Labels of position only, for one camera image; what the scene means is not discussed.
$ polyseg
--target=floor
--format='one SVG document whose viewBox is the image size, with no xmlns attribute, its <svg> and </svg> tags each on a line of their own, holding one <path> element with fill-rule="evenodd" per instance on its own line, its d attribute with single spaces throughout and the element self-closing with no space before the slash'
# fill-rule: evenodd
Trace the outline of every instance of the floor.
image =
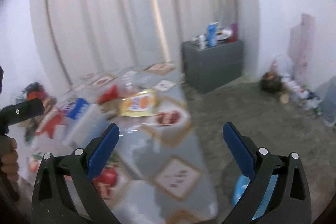
<svg viewBox="0 0 336 224">
<path fill-rule="evenodd" d="M 312 220 L 336 192 L 336 130 L 296 103 L 283 105 L 277 95 L 257 83 L 227 85 L 206 95 L 183 85 L 204 157 L 216 188 L 221 223 L 232 209 L 231 196 L 241 174 L 222 138 L 222 126 L 232 121 L 242 135 L 271 153 L 297 152 L 305 167 L 312 205 Z"/>
</svg>

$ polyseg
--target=hand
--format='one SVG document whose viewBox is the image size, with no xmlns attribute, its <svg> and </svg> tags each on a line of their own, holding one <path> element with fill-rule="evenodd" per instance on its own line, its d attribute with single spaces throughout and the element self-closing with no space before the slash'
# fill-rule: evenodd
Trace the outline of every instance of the hand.
<svg viewBox="0 0 336 224">
<path fill-rule="evenodd" d="M 11 150 L 9 153 L 5 154 L 1 158 L 2 166 L 1 171 L 7 174 L 7 178 L 11 181 L 17 181 L 19 179 L 19 174 L 17 173 L 19 170 L 19 165 L 17 164 L 17 143 L 16 140 L 11 138 L 10 141 Z"/>
</svg>

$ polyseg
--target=yellow packet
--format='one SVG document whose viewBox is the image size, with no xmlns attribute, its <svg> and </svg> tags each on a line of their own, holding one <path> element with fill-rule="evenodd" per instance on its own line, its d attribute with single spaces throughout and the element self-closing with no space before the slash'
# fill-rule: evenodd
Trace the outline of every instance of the yellow packet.
<svg viewBox="0 0 336 224">
<path fill-rule="evenodd" d="M 143 90 L 119 103 L 119 116 L 144 117 L 156 115 L 157 96 L 154 90 Z"/>
</svg>

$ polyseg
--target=dark gray box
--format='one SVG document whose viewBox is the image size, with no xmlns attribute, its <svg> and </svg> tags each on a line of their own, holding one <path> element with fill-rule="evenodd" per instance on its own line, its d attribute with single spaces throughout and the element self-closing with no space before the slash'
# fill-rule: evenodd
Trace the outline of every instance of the dark gray box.
<svg viewBox="0 0 336 224">
<path fill-rule="evenodd" d="M 192 41 L 182 43 L 186 82 L 204 94 L 225 85 L 243 73 L 244 42 L 221 43 L 200 50 Z"/>
</svg>

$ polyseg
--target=blue bottle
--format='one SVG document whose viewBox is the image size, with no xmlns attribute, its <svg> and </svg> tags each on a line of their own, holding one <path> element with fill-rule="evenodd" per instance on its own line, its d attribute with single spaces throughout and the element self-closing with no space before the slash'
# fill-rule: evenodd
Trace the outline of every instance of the blue bottle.
<svg viewBox="0 0 336 224">
<path fill-rule="evenodd" d="M 210 24 L 208 26 L 208 47 L 215 47 L 216 45 L 217 45 L 216 25 Z"/>
</svg>

